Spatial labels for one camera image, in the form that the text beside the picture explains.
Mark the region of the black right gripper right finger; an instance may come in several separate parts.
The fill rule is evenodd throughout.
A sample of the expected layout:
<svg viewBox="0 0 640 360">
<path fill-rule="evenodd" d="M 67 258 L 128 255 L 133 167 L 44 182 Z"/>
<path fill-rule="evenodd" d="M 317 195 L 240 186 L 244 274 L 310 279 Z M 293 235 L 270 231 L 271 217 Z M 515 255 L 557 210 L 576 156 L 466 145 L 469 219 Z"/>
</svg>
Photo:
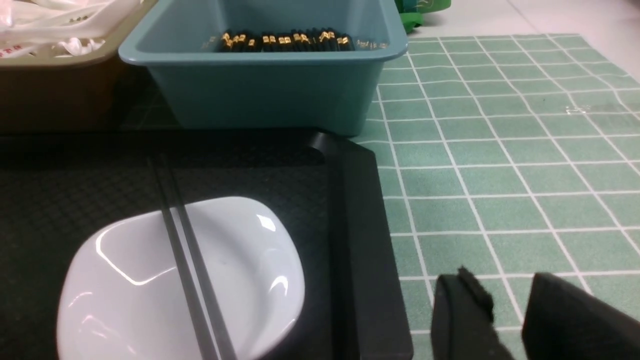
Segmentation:
<svg viewBox="0 0 640 360">
<path fill-rule="evenodd" d="M 548 272 L 535 273 L 521 338 L 529 360 L 638 360 L 640 324 Z"/>
</svg>

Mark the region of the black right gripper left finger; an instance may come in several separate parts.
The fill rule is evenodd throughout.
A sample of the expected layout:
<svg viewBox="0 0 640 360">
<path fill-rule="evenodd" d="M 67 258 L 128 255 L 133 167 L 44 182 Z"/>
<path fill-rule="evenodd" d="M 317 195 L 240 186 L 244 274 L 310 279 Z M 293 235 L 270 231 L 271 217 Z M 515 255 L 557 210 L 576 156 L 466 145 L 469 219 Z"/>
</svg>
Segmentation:
<svg viewBox="0 0 640 360">
<path fill-rule="evenodd" d="M 466 267 L 438 276 L 430 325 L 435 360 L 512 360 L 494 321 L 492 295 Z"/>
</svg>

